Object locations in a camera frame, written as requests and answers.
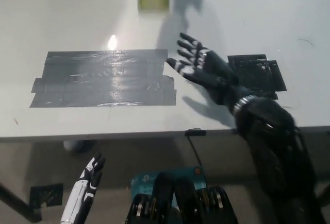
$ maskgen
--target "black tape square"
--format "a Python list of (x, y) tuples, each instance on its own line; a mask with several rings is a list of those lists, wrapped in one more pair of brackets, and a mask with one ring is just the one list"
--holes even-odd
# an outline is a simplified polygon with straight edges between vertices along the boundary
[(277, 62), (268, 61), (265, 54), (228, 56), (228, 64), (257, 96), (278, 99), (276, 92), (287, 90)]
[(43, 203), (47, 207), (62, 205), (63, 184), (33, 186), (30, 190), (30, 206), (39, 209)]

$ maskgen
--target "white table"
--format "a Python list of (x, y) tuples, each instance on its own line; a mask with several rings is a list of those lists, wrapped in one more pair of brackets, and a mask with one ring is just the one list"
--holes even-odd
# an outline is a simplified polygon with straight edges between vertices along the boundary
[(330, 0), (171, 0), (169, 14), (139, 15), (137, 0), (0, 1), (0, 141), (230, 132), (233, 119), (175, 73), (176, 106), (29, 108), (48, 51), (167, 48), (180, 31), (227, 55), (276, 60), (279, 103), (308, 130), (330, 130)]

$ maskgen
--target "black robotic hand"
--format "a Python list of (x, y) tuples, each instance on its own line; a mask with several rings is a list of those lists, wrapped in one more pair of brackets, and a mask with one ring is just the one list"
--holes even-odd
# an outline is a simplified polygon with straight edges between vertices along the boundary
[(212, 100), (223, 105), (228, 87), (238, 84), (237, 76), (213, 50), (184, 33), (180, 33), (180, 37), (177, 52), (183, 59), (169, 58), (167, 63), (187, 80), (205, 87)]

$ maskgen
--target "robotic hand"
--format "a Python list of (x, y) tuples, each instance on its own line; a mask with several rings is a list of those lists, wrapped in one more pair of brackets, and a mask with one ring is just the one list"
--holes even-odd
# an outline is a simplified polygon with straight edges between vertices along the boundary
[(73, 186), (61, 218), (61, 224), (85, 223), (102, 177), (101, 170), (104, 163), (105, 158), (101, 158), (101, 154), (98, 154), (87, 164)]
[(326, 223), (316, 202), (316, 176), (303, 137), (292, 116), (271, 99), (257, 97), (239, 84), (235, 73), (214, 51), (181, 33), (178, 54), (167, 63), (186, 79), (202, 85), (227, 106), (237, 131), (251, 150), (263, 191), (279, 223)]

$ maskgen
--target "white robotic hand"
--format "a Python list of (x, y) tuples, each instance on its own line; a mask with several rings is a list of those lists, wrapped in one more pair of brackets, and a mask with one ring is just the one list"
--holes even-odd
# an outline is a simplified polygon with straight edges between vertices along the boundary
[(61, 218), (61, 224), (85, 223), (101, 180), (104, 163), (105, 158), (101, 158), (101, 154), (98, 154), (87, 164), (73, 186)]

